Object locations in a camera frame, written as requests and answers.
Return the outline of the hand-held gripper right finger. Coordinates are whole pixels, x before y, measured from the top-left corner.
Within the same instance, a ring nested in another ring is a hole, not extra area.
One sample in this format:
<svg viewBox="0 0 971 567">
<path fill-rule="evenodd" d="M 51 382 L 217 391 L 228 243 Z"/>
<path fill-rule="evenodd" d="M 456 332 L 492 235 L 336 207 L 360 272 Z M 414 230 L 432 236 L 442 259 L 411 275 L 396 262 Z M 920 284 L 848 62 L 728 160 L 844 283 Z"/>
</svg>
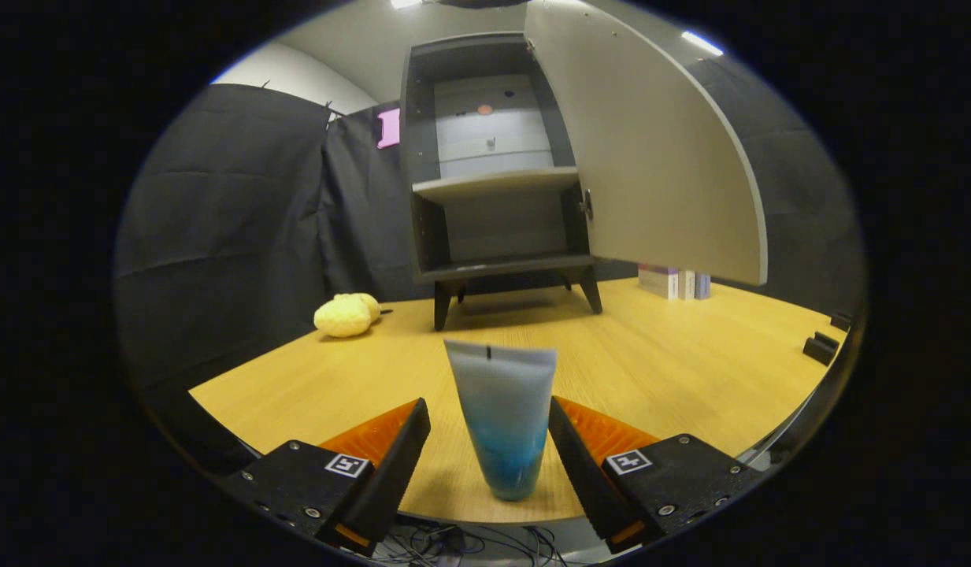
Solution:
<svg viewBox="0 0 971 567">
<path fill-rule="evenodd" d="M 696 435 L 654 437 L 565 396 L 551 398 L 547 430 L 585 517 L 614 554 L 687 530 L 765 477 Z"/>
</svg>

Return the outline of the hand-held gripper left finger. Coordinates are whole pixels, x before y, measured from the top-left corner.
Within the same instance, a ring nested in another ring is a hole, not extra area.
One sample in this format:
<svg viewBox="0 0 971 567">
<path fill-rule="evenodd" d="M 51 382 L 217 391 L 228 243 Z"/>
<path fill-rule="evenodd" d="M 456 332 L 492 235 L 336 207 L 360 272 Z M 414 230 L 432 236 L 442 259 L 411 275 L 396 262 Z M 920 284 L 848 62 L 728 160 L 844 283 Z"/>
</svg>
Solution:
<svg viewBox="0 0 971 567">
<path fill-rule="evenodd" d="M 395 524 L 430 431 L 427 403 L 416 398 L 318 445 L 288 440 L 217 484 L 302 537 L 371 556 Z"/>
</svg>

